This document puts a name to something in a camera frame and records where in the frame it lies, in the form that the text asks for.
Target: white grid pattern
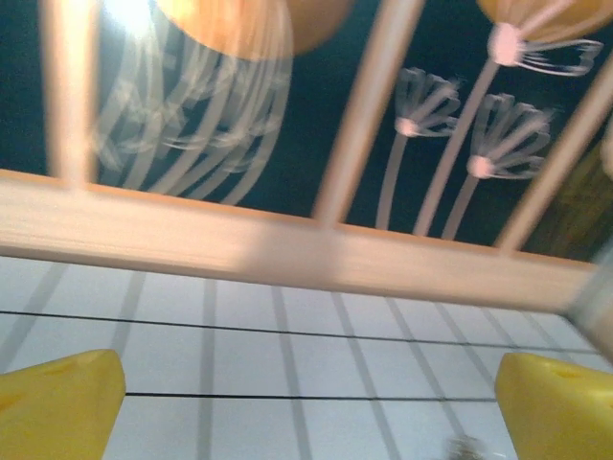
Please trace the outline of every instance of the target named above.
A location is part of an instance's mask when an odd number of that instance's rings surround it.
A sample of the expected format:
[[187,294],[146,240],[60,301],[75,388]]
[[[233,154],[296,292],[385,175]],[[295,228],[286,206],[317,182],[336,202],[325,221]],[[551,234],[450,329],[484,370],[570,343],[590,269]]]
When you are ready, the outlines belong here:
[[104,460],[431,460],[454,431],[513,459],[504,353],[613,371],[546,314],[9,258],[0,274],[0,372],[122,356]]

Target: white flower stem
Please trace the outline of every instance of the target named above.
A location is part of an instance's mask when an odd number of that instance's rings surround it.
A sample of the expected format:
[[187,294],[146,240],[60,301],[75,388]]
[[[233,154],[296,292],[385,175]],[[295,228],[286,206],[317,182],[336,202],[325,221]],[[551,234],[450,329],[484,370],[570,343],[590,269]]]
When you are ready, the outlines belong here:
[[444,149],[439,166],[434,173],[434,178],[432,179],[432,182],[430,182],[430,187],[428,188],[425,200],[421,205],[420,214],[418,215],[417,223],[413,229],[413,233],[415,235],[422,237],[427,236],[428,232],[430,231],[432,219],[434,218],[437,208],[439,207],[444,186],[446,185],[447,179],[451,174],[453,164],[458,157],[458,153],[462,148],[462,144],[464,143],[468,130],[470,129],[470,125],[472,125],[475,115],[477,114],[477,110],[479,110],[479,105],[486,96],[489,86],[498,72],[498,68],[499,65],[489,58],[481,71],[481,75],[475,82],[475,85],[470,92],[470,96],[468,96],[464,109],[462,110],[462,114],[460,115],[460,119],[458,120],[458,124],[456,125],[449,142],[447,142],[447,146]]
[[471,174],[469,174],[464,181],[464,185],[458,193],[456,202],[453,203],[453,209],[451,210],[451,214],[449,214],[447,223],[444,225],[443,240],[453,240],[456,238],[458,228],[460,228],[460,223],[464,218],[468,203],[470,202],[472,195],[475,193],[475,189],[477,188],[478,184],[479,179]]
[[398,174],[400,173],[400,163],[402,163],[402,156],[404,155],[404,148],[408,139],[408,137],[397,133],[390,150],[390,158],[387,161],[381,195],[379,196],[379,205],[376,209],[375,227],[381,230],[387,230],[390,226],[394,190],[396,189]]

